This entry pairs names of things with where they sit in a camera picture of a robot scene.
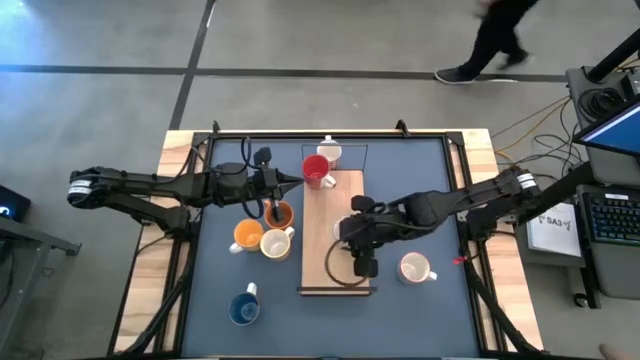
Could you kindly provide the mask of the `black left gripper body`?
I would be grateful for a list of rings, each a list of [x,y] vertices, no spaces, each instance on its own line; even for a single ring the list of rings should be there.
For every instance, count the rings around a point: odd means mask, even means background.
[[[253,162],[249,166],[254,170],[254,189],[264,198],[268,198],[272,205],[271,218],[275,222],[283,219],[280,209],[280,172],[270,165],[272,160],[271,149],[267,146],[261,147],[253,155]]]

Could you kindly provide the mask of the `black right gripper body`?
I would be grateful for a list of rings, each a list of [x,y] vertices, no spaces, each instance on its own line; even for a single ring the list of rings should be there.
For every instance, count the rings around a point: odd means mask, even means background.
[[[353,214],[339,222],[339,240],[346,244],[354,259],[353,268],[356,276],[375,278],[378,276],[378,261],[375,258],[376,219],[384,215],[388,206],[384,202],[376,202],[365,195],[351,198]]]

